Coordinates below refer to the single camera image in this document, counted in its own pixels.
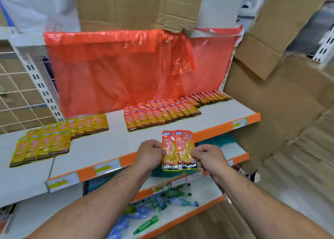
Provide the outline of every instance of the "price tag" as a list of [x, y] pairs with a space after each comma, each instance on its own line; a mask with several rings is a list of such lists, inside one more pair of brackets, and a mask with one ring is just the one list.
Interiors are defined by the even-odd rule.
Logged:
[[163, 185], [159, 185], [159, 186], [156, 186], [156, 187], [152, 188], [152, 192], [153, 192], [153, 195], [154, 195], [154, 194], [158, 194], [160, 192], [163, 192], [165, 190], [168, 190], [169, 188], [171, 188], [171, 183], [170, 182], [164, 183]]
[[187, 176], [187, 182], [191, 182], [194, 181], [196, 178], [201, 178], [203, 176], [203, 172], [202, 171], [198, 171], [192, 175]]
[[186, 177], [184, 177], [184, 178], [179, 178], [179, 179], [177, 179], [177, 180], [172, 181], [172, 187], [177, 187], [177, 186], [179, 186], [179, 185], [181, 185], [181, 184], [183, 184], [183, 183], [187, 183], [187, 179], [186, 179]]
[[238, 129], [238, 128], [243, 127], [243, 126], [248, 124], [247, 123], [247, 118], [234, 121], [232, 124], [233, 124], [233, 130]]
[[94, 166], [95, 169], [95, 173], [97, 176], [99, 175], [104, 175], [107, 174], [109, 172], [115, 171], [117, 169], [121, 169], [121, 163], [119, 159], [114, 159], [111, 161], [106, 161], [102, 164], [98, 164]]
[[76, 172], [62, 176], [60, 178], [52, 179], [48, 181], [46, 184], [48, 185], [49, 191], [54, 192], [56, 190], [60, 190], [66, 188], [71, 185], [75, 185], [79, 183], [80, 179]]

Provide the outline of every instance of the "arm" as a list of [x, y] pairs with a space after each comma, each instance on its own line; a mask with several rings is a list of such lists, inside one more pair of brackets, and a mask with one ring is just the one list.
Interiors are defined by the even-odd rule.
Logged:
[[156, 140], [143, 142], [133, 165], [109, 182], [61, 209], [29, 239], [105, 239], [124, 209], [166, 154]]
[[214, 145], [201, 145], [191, 151], [208, 170], [245, 219], [258, 239], [323, 238], [333, 239], [306, 216], [272, 198], [246, 177], [231, 168]]

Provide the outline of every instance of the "circular logo on packet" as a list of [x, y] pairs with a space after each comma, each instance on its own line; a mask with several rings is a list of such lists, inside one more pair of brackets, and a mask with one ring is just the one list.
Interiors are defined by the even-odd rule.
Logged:
[[185, 140], [191, 140], [192, 134], [190, 132], [184, 132], [183, 137]]

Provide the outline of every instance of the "white plastic sheet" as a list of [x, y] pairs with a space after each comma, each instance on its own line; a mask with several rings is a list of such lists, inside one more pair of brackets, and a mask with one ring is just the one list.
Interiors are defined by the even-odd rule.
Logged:
[[81, 31], [75, 0], [1, 0], [1, 2], [19, 33]]

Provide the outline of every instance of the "red plastic sheet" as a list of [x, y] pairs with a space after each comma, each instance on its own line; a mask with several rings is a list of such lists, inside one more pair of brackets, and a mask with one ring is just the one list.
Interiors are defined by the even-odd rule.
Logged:
[[237, 39], [163, 30], [44, 34], [65, 118], [218, 89]]

